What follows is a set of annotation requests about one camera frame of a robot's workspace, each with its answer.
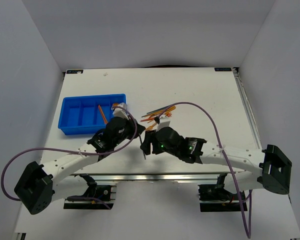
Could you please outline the orange plastic fork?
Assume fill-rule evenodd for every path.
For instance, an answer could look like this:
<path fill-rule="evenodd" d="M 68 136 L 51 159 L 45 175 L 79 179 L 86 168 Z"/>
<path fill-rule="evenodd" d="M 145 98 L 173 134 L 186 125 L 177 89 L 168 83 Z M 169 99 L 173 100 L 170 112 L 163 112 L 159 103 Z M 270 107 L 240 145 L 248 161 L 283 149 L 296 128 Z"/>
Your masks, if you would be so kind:
<path fill-rule="evenodd" d="M 167 117 L 167 118 L 170 118 L 171 116 L 172 116 L 172 113 L 171 113 L 171 112 L 168 112 L 168 113 L 166 113 L 166 114 L 163 114 L 161 117 Z M 157 115 L 156 115 L 156 116 L 151 116 L 151 117 L 149 117 L 149 118 L 142 119 L 141 122 L 148 122 L 148 123 L 150 123 L 150 122 L 154 121 L 155 118 L 157 118 L 157 117 L 158 117 Z"/>

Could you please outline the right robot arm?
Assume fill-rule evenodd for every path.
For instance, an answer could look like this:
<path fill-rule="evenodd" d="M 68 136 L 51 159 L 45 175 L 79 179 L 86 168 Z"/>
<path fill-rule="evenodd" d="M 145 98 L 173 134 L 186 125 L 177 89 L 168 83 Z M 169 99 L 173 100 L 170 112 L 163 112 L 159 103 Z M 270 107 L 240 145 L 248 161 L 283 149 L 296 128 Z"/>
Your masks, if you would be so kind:
<path fill-rule="evenodd" d="M 292 162 L 276 145 L 265 149 L 221 148 L 203 138 L 183 137 L 171 127 L 148 131 L 140 146 L 146 154 L 170 154 L 188 164 L 213 164 L 240 169 L 219 177 L 216 195 L 226 200 L 240 191 L 265 189 L 287 195 L 290 192 Z"/>

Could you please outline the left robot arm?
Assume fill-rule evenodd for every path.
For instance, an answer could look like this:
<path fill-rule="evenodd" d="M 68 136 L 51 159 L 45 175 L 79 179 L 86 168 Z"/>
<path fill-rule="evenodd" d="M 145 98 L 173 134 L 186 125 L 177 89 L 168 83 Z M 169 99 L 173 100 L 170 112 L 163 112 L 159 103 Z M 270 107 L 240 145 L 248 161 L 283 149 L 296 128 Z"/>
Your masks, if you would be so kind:
<path fill-rule="evenodd" d="M 86 173 L 72 179 L 68 177 L 106 158 L 123 141 L 137 138 L 145 129 L 131 118 L 115 116 L 77 151 L 66 151 L 63 157 L 43 164 L 29 163 L 14 192 L 31 215 L 42 212 L 59 199 L 92 200 L 97 186 L 92 177 Z"/>

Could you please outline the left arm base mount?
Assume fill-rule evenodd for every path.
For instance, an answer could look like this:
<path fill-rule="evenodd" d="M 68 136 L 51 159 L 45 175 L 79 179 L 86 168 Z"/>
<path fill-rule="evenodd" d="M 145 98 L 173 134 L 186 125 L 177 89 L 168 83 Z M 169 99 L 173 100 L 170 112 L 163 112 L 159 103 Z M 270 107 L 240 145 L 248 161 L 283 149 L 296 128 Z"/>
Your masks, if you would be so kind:
<path fill-rule="evenodd" d="M 116 199 L 115 185 L 99 184 L 86 173 L 75 175 L 77 180 L 83 180 L 87 189 L 81 195 L 69 196 L 65 199 L 65 210 L 111 210 Z"/>

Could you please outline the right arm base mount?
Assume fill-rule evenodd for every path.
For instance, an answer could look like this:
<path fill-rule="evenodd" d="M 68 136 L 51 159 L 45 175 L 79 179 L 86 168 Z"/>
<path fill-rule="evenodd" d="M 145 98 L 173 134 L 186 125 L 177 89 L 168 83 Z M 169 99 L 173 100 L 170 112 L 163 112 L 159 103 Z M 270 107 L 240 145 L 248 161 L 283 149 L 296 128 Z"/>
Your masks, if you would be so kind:
<path fill-rule="evenodd" d="M 239 198 L 223 188 L 227 173 L 220 174 L 215 184 L 198 186 L 199 206 L 202 213 L 240 212 Z"/>

